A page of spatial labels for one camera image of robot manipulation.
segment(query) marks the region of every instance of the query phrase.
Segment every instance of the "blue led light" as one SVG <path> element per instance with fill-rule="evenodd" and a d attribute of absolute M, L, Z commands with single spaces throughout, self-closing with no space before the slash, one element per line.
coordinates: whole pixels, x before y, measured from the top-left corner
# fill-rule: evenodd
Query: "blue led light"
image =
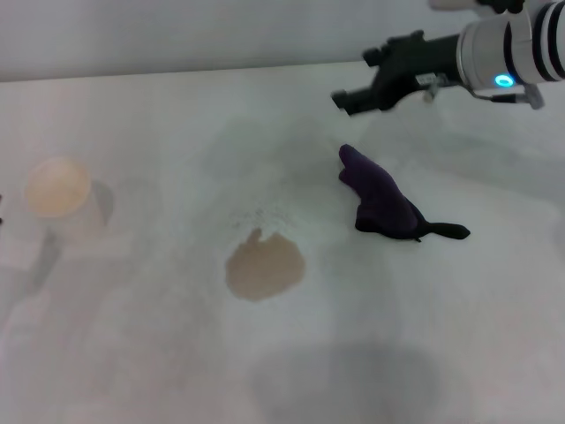
<path fill-rule="evenodd" d="M 497 86 L 505 88 L 512 87 L 514 85 L 514 79 L 504 73 L 502 75 L 497 75 L 496 78 L 494 78 L 494 82 Z"/>

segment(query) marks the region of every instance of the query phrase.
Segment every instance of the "translucent cup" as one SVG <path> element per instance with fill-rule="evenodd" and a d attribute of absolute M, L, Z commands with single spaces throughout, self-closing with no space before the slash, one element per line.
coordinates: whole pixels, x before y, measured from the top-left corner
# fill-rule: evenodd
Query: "translucent cup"
<path fill-rule="evenodd" d="M 40 164 L 24 189 L 27 206 L 59 239 L 82 242 L 102 233 L 104 220 L 84 166 L 67 157 Z"/>

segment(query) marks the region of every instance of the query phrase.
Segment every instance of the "purple plush toy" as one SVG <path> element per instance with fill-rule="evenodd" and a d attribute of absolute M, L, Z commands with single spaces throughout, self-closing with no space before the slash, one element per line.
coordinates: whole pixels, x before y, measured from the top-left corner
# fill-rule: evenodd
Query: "purple plush toy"
<path fill-rule="evenodd" d="M 379 165 L 347 144 L 339 150 L 345 169 L 339 179 L 361 198 L 355 228 L 378 232 L 391 239 L 415 239 L 431 232 L 450 239 L 466 239 L 471 233 L 454 223 L 428 223 L 406 199 L 394 179 Z"/>

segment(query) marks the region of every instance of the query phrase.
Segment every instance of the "white wall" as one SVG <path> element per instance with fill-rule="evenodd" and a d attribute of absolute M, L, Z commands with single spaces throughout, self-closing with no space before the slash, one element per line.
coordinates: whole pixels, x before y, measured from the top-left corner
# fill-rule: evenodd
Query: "white wall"
<path fill-rule="evenodd" d="M 426 0 L 3 0 L 0 80 L 351 60 L 472 18 Z"/>

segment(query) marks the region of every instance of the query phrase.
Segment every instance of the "brown stain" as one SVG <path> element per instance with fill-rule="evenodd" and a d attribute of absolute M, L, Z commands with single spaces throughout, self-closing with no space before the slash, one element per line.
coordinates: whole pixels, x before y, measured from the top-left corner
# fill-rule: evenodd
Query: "brown stain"
<path fill-rule="evenodd" d="M 298 284 L 305 274 L 305 260 L 296 243 L 276 232 L 260 241 L 256 228 L 226 262 L 226 281 L 238 298 L 268 299 Z"/>

